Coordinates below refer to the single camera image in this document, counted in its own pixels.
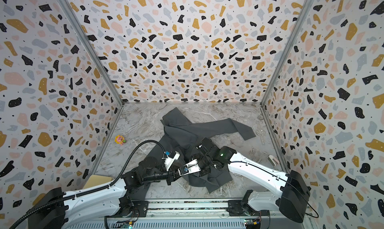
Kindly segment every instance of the terrazzo wall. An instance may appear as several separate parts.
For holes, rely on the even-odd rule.
[[[118,104],[55,0],[0,2],[0,228],[9,228],[51,189],[83,186]]]
[[[384,228],[383,0],[315,0],[266,109],[320,228]]]
[[[68,0],[125,102],[257,102],[305,0]]]

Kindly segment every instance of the small plush toy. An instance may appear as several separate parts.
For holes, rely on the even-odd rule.
[[[117,135],[116,138],[115,138],[115,142],[117,144],[123,145],[125,143],[124,137],[120,136],[120,135]]]

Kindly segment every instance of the black cable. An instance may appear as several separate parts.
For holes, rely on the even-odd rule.
[[[131,152],[131,154],[129,155],[127,161],[125,162],[121,172],[119,173],[118,177],[113,180],[112,183],[110,183],[109,185],[105,185],[105,186],[101,186],[99,188],[95,188],[95,189],[92,189],[92,190],[89,190],[89,191],[84,191],[84,192],[81,192],[81,193],[77,193],[75,195],[71,195],[71,196],[66,196],[66,197],[62,197],[62,198],[59,198],[59,199],[56,199],[54,201],[51,201],[49,203],[46,203],[40,207],[37,207],[33,210],[31,210],[30,212],[27,212],[24,216],[22,216],[21,218],[19,218],[9,229],[16,229],[16,227],[18,225],[20,225],[20,223],[22,223],[25,219],[27,219],[28,217],[30,217],[31,215],[33,215],[34,213],[46,208],[46,207],[49,207],[51,205],[54,205],[56,203],[59,203],[59,202],[62,202],[62,201],[66,201],[66,200],[69,200],[69,199],[74,199],[75,197],[80,197],[80,196],[84,196],[84,195],[88,195],[90,193],[94,193],[94,192],[97,192],[97,191],[101,191],[101,190],[104,190],[104,189],[108,189],[110,186],[113,186],[122,176],[122,174],[124,173],[125,169],[127,168],[127,165],[129,163],[129,161],[131,160],[133,154],[136,152],[137,149],[139,149],[139,147],[141,147],[143,144],[146,144],[146,143],[149,143],[149,142],[153,142],[153,143],[156,143],[157,145],[159,145],[161,147],[161,149],[163,150],[163,160],[162,160],[162,164],[161,164],[161,170],[163,169],[163,166],[164,166],[164,163],[165,163],[165,149],[164,147],[158,142],[158,141],[155,141],[155,140],[146,140],[146,141],[143,141],[141,143],[139,143],[139,145],[137,145],[135,147],[135,149]],[[108,228],[108,225],[107,225],[107,218],[104,217],[104,225],[105,225],[105,228],[106,229],[109,229]]]
[[[308,216],[314,217],[314,218],[319,218],[319,214],[317,213],[317,211],[316,211],[316,210],[315,210],[315,209],[308,203],[308,201],[304,198],[304,196],[301,194],[301,192],[299,191],[299,189],[297,189],[296,187],[294,187],[292,184],[290,184],[290,183],[287,182],[286,180],[284,180],[284,179],[282,179],[282,178],[276,176],[276,175],[273,174],[273,173],[268,172],[267,170],[264,170],[264,169],[262,169],[262,168],[260,168],[260,167],[258,167],[258,166],[256,166],[256,165],[249,164],[249,163],[247,163],[247,162],[243,162],[243,161],[233,161],[233,162],[230,162],[230,163],[228,163],[228,164],[231,164],[231,163],[234,163],[234,162],[241,162],[241,163],[243,163],[243,164],[247,164],[247,165],[254,166],[255,168],[258,168],[258,169],[260,169],[260,170],[262,170],[262,171],[265,171],[265,172],[268,173],[268,174],[271,174],[271,175],[274,176],[275,178],[280,179],[281,181],[284,181],[284,182],[288,183],[289,185],[291,185],[291,187],[295,188],[295,190],[296,190],[296,191],[299,193],[299,195],[304,199],[304,201],[307,202],[307,205],[309,205],[310,208],[311,208],[314,212],[316,212],[317,216],[313,216],[313,215],[310,215],[310,214],[308,214],[308,213],[305,213],[305,214],[308,215]]]

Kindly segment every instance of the marble floor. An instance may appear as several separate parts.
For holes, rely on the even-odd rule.
[[[95,174],[115,177],[124,165],[132,150],[144,140],[160,140],[164,135],[160,119],[170,110],[179,110],[193,123],[210,122],[232,118],[252,127],[253,131],[261,128],[265,133],[265,145],[260,136],[244,141],[238,132],[212,137],[212,141],[221,148],[231,147],[246,157],[262,165],[272,168],[268,155],[276,156],[265,122],[259,120],[261,110],[256,104],[125,104],[122,115],[113,131],[112,138],[96,169]],[[124,145],[118,145],[114,139],[122,135],[126,139]],[[126,172],[136,167],[153,148],[153,144],[145,144],[136,151],[128,164]],[[240,175],[232,174],[233,181],[223,185],[216,191],[208,193],[206,188],[190,186],[183,178],[167,186],[165,181],[152,183],[146,195],[147,199],[165,198],[242,198],[249,189],[266,191],[259,184]]]

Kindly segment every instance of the cloth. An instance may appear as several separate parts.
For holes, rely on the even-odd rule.
[[[230,118],[203,123],[191,123],[177,107],[163,116],[161,120],[164,125],[164,136],[159,141],[165,150],[175,150],[180,153],[180,157],[175,161],[180,165],[189,162],[191,155],[199,153],[195,145],[204,138],[211,138],[215,135],[239,132],[244,140],[255,137],[250,126],[244,125]],[[162,158],[161,147],[156,145],[147,157]],[[195,187],[206,187],[212,193],[222,185],[232,181],[228,167],[223,169],[211,168],[211,172],[202,177],[188,174],[183,178]],[[140,192],[131,195],[131,198],[144,200],[145,194],[149,189],[149,184],[145,184]]]

